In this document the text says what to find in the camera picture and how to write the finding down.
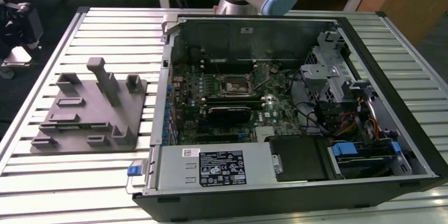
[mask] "metal bracket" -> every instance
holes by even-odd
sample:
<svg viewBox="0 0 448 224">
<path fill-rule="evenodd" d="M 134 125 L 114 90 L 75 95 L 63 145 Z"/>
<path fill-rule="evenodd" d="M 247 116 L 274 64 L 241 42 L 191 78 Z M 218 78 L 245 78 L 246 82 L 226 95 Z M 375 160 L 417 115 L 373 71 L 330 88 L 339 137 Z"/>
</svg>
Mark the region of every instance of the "metal bracket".
<svg viewBox="0 0 448 224">
<path fill-rule="evenodd" d="M 162 31 L 166 35 L 169 30 L 179 24 L 178 14 L 166 14 L 162 18 Z"/>
<path fill-rule="evenodd" d="M 282 160 L 279 155 L 273 155 L 273 164 L 274 164 L 274 171 L 277 174 L 283 173 L 283 166 L 282 166 Z"/>
<path fill-rule="evenodd" d="M 345 38 L 338 31 L 327 31 L 318 37 L 318 42 L 325 50 L 341 50 L 346 44 Z"/>
<path fill-rule="evenodd" d="M 345 99 L 354 99 L 355 93 L 363 92 L 363 90 L 371 85 L 369 80 L 362 81 L 346 81 L 342 89 L 345 92 Z"/>
<path fill-rule="evenodd" d="M 303 65 L 301 73 L 310 90 L 319 92 L 323 90 L 329 79 L 339 76 L 334 66 L 319 64 Z"/>
</svg>

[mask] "blue connector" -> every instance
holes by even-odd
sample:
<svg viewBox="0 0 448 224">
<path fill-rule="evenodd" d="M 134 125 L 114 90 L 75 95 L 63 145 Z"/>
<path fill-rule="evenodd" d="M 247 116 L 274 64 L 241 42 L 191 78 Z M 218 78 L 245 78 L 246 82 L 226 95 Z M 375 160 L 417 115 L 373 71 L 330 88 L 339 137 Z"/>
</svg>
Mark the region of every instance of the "blue connector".
<svg viewBox="0 0 448 224">
<path fill-rule="evenodd" d="M 171 116 L 171 111 L 170 111 L 170 110 L 166 110 L 166 120 L 170 119 L 170 116 Z"/>
<path fill-rule="evenodd" d="M 169 94 L 174 93 L 174 86 L 173 85 L 169 85 L 169 87 L 167 87 L 167 93 Z"/>
<path fill-rule="evenodd" d="M 170 130 L 170 122 L 166 120 L 166 121 L 163 121 L 163 128 L 166 129 L 166 130 Z"/>
<path fill-rule="evenodd" d="M 398 142 L 393 142 L 393 148 L 394 148 L 395 154 L 399 154 L 402 152 L 402 147 Z"/>
<path fill-rule="evenodd" d="M 135 165 L 129 167 L 129 176 L 142 176 L 142 165 Z"/>
<path fill-rule="evenodd" d="M 358 150 L 357 150 L 354 143 L 337 143 L 331 147 L 331 149 L 337 157 L 341 155 L 357 155 L 358 154 Z"/>
</svg>

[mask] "white sticker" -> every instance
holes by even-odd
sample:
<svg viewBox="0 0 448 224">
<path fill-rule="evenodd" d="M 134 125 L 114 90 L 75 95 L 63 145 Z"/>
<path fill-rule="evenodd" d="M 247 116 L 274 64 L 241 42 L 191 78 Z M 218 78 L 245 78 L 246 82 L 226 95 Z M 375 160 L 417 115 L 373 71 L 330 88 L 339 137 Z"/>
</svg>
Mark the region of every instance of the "white sticker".
<svg viewBox="0 0 448 224">
<path fill-rule="evenodd" d="M 199 157 L 199 152 L 202 152 L 202 149 L 182 149 L 182 152 L 183 157 Z"/>
</svg>

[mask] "gray floor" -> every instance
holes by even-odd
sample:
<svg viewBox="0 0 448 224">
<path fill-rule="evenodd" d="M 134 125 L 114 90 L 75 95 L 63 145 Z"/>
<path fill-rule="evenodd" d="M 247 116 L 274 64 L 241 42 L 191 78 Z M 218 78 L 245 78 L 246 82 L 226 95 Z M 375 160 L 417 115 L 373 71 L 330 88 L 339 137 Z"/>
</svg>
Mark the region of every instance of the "gray floor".
<svg viewBox="0 0 448 224">
<path fill-rule="evenodd" d="M 79 6 L 95 7 L 161 7 L 159 0 L 11 0 L 15 3 L 31 2 L 38 6 L 45 35 L 41 40 L 43 53 L 31 68 L 17 70 L 13 80 L 0 79 L 0 139 L 10 122 L 17 116 L 22 103 L 30 93 L 47 60 L 58 45 Z M 219 0 L 189 0 L 193 8 L 213 8 Z M 433 64 L 441 76 L 448 81 L 448 16 L 418 46 L 419 51 Z"/>
</svg>

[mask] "orange wire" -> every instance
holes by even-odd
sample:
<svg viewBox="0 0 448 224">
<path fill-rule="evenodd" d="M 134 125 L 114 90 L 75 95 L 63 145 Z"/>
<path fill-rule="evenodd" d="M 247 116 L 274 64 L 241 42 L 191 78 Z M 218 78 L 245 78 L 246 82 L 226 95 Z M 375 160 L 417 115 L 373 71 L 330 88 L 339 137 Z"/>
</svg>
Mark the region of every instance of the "orange wire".
<svg viewBox="0 0 448 224">
<path fill-rule="evenodd" d="M 378 125 L 379 123 L 378 123 L 375 118 L 370 118 L 370 121 L 373 121 L 373 123 L 374 123 L 375 137 L 379 140 L 381 139 L 381 127 Z"/>
<path fill-rule="evenodd" d="M 345 124 L 346 124 L 346 118 L 347 118 L 347 116 L 349 115 L 351 115 L 351 114 L 354 114 L 355 112 L 347 112 L 346 114 L 345 114 L 345 116 L 343 116 L 343 123 L 342 123 L 342 127 L 345 127 Z"/>
</svg>

